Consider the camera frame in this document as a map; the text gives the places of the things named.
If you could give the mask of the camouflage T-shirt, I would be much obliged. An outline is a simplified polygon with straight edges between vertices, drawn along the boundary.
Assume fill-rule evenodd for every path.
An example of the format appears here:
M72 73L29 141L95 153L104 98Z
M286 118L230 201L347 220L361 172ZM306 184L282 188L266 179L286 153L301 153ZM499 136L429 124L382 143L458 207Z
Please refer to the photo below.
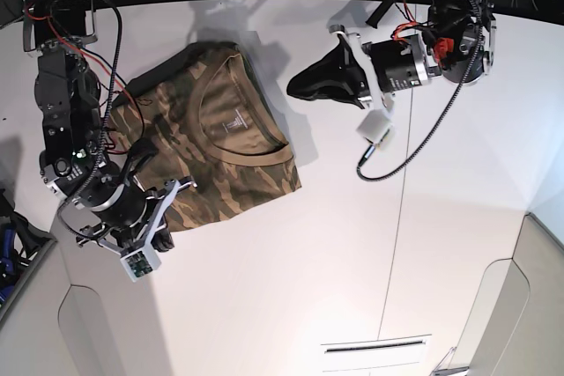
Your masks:
M140 185L196 183L167 209L171 231L225 221L301 188L292 147L237 44L192 43L126 90L109 118L115 140L128 149L144 136L158 149Z

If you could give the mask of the blue and black equipment pile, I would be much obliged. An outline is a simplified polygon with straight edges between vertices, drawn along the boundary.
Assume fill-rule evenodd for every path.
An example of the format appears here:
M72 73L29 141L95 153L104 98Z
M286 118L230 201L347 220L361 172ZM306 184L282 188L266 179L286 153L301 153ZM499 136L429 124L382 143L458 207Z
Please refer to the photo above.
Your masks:
M15 211L1 189L1 306L5 306L33 258L51 236Z

